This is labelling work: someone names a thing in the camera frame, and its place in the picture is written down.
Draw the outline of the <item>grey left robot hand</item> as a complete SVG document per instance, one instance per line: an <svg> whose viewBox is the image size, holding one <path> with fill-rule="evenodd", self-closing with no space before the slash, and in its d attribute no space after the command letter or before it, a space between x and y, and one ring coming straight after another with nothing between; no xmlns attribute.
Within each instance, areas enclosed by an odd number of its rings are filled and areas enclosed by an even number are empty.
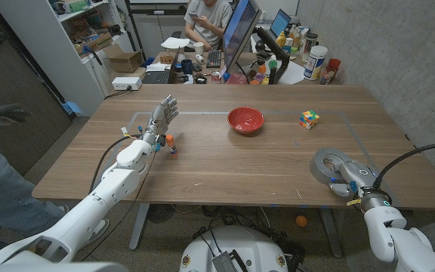
<svg viewBox="0 0 435 272"><path fill-rule="evenodd" d="M141 140L154 145L158 138L166 133L171 121L179 114L177 100L169 95L152 111Z"/></svg>

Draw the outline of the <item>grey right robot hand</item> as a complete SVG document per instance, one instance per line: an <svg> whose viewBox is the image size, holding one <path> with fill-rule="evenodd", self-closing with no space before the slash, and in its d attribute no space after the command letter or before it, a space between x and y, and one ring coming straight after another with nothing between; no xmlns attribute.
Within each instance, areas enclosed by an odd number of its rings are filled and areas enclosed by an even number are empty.
<svg viewBox="0 0 435 272"><path fill-rule="evenodd" d="M391 197L380 189L374 189L375 175L363 163L349 161L338 166L341 181L332 178L329 183L332 191L344 198L353 197L351 206L359 206L363 213L380 206L391 206Z"/></svg>

